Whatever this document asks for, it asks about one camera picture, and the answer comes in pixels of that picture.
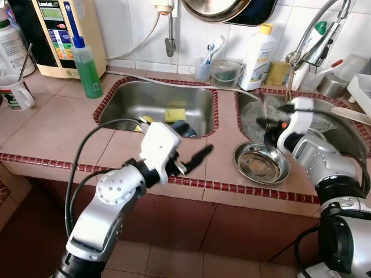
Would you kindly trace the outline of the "clear plastic bag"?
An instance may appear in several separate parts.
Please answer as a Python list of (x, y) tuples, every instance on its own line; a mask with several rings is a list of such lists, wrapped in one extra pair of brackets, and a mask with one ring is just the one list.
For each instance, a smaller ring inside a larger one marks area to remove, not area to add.
[[(254, 101), (250, 97), (248, 97), (248, 100), (247, 104), (241, 106), (241, 126), (243, 127), (243, 130), (247, 132), (247, 137), (255, 140), (255, 138), (262, 138), (263, 133), (265, 132), (264, 128), (261, 128), (256, 124), (256, 119), (262, 117), (263, 112), (259, 101)], [(268, 116), (270, 116), (270, 119), (281, 121), (289, 120), (289, 114), (278, 111), (278, 107), (285, 104), (284, 100), (285, 98), (283, 96), (267, 95)], [(325, 116), (313, 114), (310, 130), (318, 133), (325, 133), (336, 128), (337, 125)]]

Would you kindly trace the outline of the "green dish soap bottle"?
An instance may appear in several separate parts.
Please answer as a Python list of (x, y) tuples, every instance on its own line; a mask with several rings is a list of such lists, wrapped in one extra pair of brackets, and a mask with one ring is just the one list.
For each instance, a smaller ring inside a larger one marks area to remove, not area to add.
[(88, 45), (85, 45), (84, 39), (79, 35), (72, 37), (72, 57), (85, 96), (91, 98), (91, 100), (103, 96), (103, 85), (100, 82), (93, 51)]

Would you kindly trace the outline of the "chrome wall spout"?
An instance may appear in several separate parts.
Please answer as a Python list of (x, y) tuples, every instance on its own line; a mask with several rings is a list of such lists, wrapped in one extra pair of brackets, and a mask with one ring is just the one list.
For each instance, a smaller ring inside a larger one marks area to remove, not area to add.
[(169, 19), (169, 34), (165, 38), (165, 53), (167, 57), (174, 56), (175, 51), (177, 50), (177, 45), (175, 45), (175, 38), (174, 38), (174, 16), (172, 13), (168, 14)]

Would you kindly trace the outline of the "shallow steel dish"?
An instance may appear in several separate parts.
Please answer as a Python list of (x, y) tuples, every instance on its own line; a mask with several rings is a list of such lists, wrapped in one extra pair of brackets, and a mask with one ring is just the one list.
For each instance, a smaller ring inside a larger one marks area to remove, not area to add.
[(262, 141), (246, 141), (234, 148), (234, 166), (252, 182), (281, 184), (290, 174), (289, 159), (278, 149)]

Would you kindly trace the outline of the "metal stirring spoon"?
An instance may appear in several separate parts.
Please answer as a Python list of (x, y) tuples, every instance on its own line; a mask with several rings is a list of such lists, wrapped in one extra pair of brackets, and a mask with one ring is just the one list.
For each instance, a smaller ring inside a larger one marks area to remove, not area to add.
[(27, 63), (30, 59), (30, 54), (32, 52), (32, 48), (34, 47), (34, 44), (30, 43), (27, 50), (26, 50), (26, 55), (24, 56), (24, 60), (22, 61), (22, 66), (18, 74), (18, 82), (21, 82), (21, 80), (25, 77), (24, 72), (26, 71)]

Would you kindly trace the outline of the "dark blue cup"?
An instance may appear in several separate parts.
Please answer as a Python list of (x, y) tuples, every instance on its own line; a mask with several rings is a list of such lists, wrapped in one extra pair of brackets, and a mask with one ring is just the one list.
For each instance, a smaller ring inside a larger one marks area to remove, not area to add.
[(197, 138), (198, 137), (196, 130), (194, 130), (194, 128), (191, 127), (191, 125), (189, 125), (188, 123), (187, 123), (187, 132), (178, 133), (178, 135), (180, 135), (180, 137), (183, 137), (183, 138)]

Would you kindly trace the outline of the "small clear toothbrush cup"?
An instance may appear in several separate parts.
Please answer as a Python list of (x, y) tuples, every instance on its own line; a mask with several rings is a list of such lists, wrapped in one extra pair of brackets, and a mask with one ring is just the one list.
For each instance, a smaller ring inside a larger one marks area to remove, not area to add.
[(197, 82), (209, 84), (211, 80), (211, 64), (207, 57), (199, 57), (194, 61), (193, 76)]

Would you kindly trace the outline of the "chrome sink faucet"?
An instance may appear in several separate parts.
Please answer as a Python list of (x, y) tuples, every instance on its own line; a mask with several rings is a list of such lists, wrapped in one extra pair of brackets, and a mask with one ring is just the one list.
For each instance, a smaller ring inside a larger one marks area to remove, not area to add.
[(287, 90), (285, 94), (286, 101), (291, 100), (293, 92), (296, 91), (292, 90), (291, 87), (294, 72), (297, 71), (297, 69), (300, 66), (300, 58), (306, 63), (309, 63), (311, 66), (320, 67), (324, 60), (327, 58), (327, 55), (332, 47), (332, 44), (334, 43), (337, 34), (339, 34), (339, 30), (341, 29), (343, 21), (347, 18), (347, 16), (349, 16), (350, 10), (352, 8), (352, 0), (342, 0), (341, 8), (339, 9), (339, 11), (337, 11), (336, 21), (331, 22), (328, 25), (326, 34), (323, 35), (318, 44), (315, 45), (315, 47), (313, 47), (308, 54), (301, 56), (300, 52), (301, 43), (308, 38), (308, 35), (314, 29), (314, 26), (318, 23), (318, 21), (322, 19), (323, 15), (328, 10), (330, 10), (332, 5), (334, 5), (334, 3), (336, 3), (337, 1), (338, 0), (327, 0), (327, 2), (324, 3), (324, 5), (321, 8), (319, 8), (317, 13), (310, 20), (310, 23), (308, 23), (307, 28), (304, 30), (304, 34), (299, 40), (299, 44), (297, 44), (294, 51), (286, 55), (285, 61), (286, 63), (290, 64), (289, 81), (286, 83)]

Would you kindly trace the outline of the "white dish rack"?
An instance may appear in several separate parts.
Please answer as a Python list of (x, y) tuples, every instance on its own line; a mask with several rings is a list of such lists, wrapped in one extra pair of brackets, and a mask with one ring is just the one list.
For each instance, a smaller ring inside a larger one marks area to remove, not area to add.
[(371, 116), (371, 99), (368, 93), (371, 91), (371, 76), (356, 74), (347, 87), (350, 94), (349, 102), (356, 103), (363, 109), (363, 113)]

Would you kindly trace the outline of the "white utensil red tip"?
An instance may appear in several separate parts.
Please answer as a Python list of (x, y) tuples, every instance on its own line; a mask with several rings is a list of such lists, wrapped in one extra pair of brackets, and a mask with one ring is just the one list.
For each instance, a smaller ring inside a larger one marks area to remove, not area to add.
[(332, 63), (331, 66), (329, 66), (327, 69), (323, 69), (322, 71), (319, 71), (317, 73), (317, 75), (318, 76), (323, 76), (325, 74), (328, 74), (328, 72), (334, 71), (337, 67), (342, 65), (342, 63), (344, 63), (344, 59), (339, 59), (339, 60), (335, 61), (334, 63)]

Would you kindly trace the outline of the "small steel cup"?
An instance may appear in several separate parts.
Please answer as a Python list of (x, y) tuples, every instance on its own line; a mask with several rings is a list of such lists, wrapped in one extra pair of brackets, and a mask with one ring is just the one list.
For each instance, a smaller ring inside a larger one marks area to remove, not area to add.
[(319, 83), (317, 91), (328, 98), (339, 98), (349, 84), (349, 81), (337, 77), (334, 72), (328, 72)]

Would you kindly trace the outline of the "yellow plastic bowl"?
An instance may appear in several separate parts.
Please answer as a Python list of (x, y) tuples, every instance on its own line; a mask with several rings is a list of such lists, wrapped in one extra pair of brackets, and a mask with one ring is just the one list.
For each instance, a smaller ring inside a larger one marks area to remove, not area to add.
[(140, 124), (137, 125), (135, 131), (140, 133), (145, 132), (145, 129), (148, 128), (152, 122), (154, 122), (154, 119), (147, 115), (139, 116), (138, 120), (140, 121)]

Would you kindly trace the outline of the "blue white toothbrush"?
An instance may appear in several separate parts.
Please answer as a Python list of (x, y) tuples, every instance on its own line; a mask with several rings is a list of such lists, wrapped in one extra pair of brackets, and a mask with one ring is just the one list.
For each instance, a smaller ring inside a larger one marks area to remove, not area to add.
[(214, 40), (214, 42), (212, 42), (212, 44), (207, 47), (208, 53), (203, 61), (204, 65), (211, 64), (212, 58), (214, 58), (214, 55), (223, 47), (224, 43), (225, 37), (223, 35), (220, 35), (217, 39)]

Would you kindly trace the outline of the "white plastic jug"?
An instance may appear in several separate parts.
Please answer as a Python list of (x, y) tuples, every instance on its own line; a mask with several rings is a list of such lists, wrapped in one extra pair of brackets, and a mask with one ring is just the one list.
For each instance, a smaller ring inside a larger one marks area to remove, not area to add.
[[(13, 26), (7, 10), (0, 7), (0, 61), (5, 75), (19, 74), (26, 50), (21, 32)], [(24, 76), (29, 76), (34, 71), (35, 64), (30, 58)]]

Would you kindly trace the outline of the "beige water ionizer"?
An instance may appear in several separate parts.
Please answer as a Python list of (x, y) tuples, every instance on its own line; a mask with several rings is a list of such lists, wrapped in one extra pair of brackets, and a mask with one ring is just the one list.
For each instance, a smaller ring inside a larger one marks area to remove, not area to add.
[(72, 27), (91, 48), (98, 76), (108, 61), (104, 52), (98, 16), (93, 0), (31, 0), (37, 26), (41, 28), (41, 49), (34, 52), (35, 63), (45, 76), (79, 79), (72, 58)]

